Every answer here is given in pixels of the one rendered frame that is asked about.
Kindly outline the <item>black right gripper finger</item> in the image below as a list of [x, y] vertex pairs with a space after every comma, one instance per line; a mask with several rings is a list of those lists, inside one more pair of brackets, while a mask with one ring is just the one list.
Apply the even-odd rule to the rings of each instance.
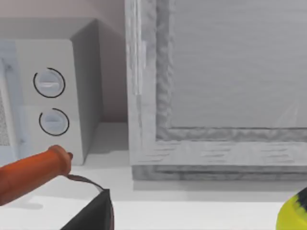
[[110, 190], [100, 192], [60, 230], [115, 230]]

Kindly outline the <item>small microwave knob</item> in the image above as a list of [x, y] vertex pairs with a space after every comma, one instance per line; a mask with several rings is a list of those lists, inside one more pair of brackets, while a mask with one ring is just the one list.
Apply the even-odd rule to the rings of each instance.
[[46, 134], [59, 137], [68, 131], [70, 121], [62, 110], [52, 108], [39, 115], [39, 125]]

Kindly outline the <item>pale microwave oven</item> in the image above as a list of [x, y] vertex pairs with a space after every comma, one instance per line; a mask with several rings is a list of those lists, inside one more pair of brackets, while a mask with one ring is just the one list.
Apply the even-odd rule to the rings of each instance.
[[[82, 165], [103, 118], [102, 38], [106, 26], [94, 18], [0, 18], [0, 166], [61, 145]], [[66, 88], [46, 98], [34, 74], [58, 70]], [[62, 110], [68, 131], [46, 134], [39, 115]]]

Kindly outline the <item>large microwave knob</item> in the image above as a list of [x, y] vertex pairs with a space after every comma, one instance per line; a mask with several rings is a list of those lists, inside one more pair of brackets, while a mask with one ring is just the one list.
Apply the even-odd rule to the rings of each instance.
[[46, 98], [57, 98], [66, 88], [63, 75], [56, 69], [46, 68], [34, 74], [33, 85], [35, 90]]

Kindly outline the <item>yellow and black object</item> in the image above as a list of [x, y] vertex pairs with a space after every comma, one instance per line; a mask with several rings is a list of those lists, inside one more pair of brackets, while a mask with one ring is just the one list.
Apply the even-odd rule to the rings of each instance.
[[307, 187], [283, 204], [277, 215], [276, 230], [307, 230]]

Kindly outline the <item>orange handled tool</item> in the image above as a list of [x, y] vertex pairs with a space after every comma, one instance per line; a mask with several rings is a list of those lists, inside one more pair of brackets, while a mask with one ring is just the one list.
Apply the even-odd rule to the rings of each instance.
[[57, 176], [93, 184], [99, 191], [103, 191], [97, 183], [71, 174], [72, 159], [71, 152], [53, 145], [42, 153], [0, 167], [0, 206], [34, 191]]

